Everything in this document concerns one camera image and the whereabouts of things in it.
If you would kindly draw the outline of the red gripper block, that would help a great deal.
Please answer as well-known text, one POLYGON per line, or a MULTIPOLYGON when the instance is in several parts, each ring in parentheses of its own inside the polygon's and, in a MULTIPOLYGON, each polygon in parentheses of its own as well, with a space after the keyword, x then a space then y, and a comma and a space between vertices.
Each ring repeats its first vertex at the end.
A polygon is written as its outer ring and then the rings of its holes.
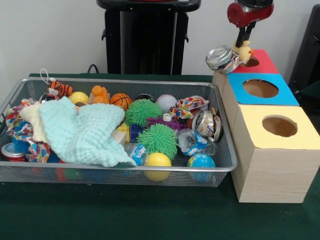
POLYGON ((256 22, 269 18, 273 11, 273 1, 235 1, 231 3, 227 8, 227 18, 230 23, 239 27, 235 47, 241 47, 244 40, 248 41, 256 22))

